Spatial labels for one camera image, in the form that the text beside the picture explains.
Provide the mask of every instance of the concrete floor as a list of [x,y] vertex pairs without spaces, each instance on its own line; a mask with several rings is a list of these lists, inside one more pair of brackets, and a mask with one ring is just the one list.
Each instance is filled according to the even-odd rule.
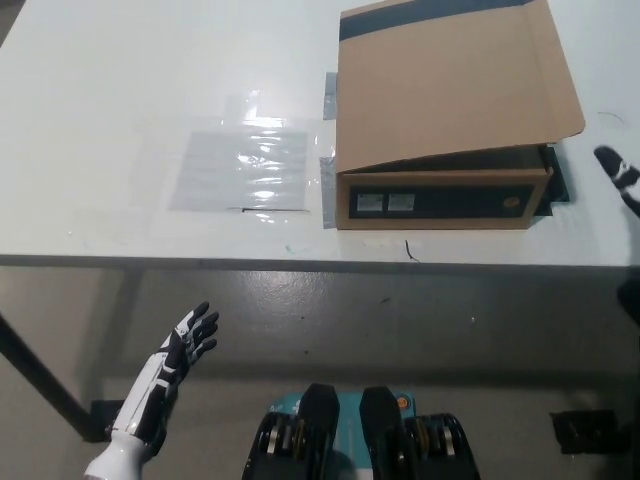
[[[19,8],[0,0],[0,41]],[[637,362],[619,276],[558,273],[3,267],[0,309],[85,405],[126,395],[201,300],[220,310],[219,347],[183,384],[148,479],[240,478],[267,406],[311,381],[386,383],[413,391],[420,413],[456,414],[483,479],[630,478],[626,457],[566,457],[554,440],[550,412],[630,418]],[[81,478],[103,446],[80,441],[2,357],[0,378],[0,479]]]

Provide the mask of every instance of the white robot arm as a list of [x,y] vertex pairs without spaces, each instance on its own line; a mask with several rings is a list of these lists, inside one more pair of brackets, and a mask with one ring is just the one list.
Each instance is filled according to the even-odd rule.
[[113,424],[111,443],[85,471],[86,480],[140,480],[160,451],[178,386],[202,354],[216,346],[218,312],[203,303],[182,319],[138,375]]

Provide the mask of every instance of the black stripe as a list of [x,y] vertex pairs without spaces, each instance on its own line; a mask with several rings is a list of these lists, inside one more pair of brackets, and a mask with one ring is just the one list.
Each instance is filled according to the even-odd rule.
[[370,10],[340,21],[340,40],[410,23],[495,8],[518,7],[534,0],[413,0]]

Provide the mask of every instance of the plastic sheet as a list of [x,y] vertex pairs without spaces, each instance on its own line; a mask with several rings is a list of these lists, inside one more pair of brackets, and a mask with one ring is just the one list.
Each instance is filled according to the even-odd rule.
[[172,209],[303,210],[308,135],[273,120],[193,132]]

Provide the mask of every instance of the table leg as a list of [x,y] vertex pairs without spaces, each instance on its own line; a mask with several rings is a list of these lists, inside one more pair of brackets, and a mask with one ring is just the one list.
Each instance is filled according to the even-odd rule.
[[0,353],[87,442],[108,440],[120,402],[94,402],[88,412],[0,315]]

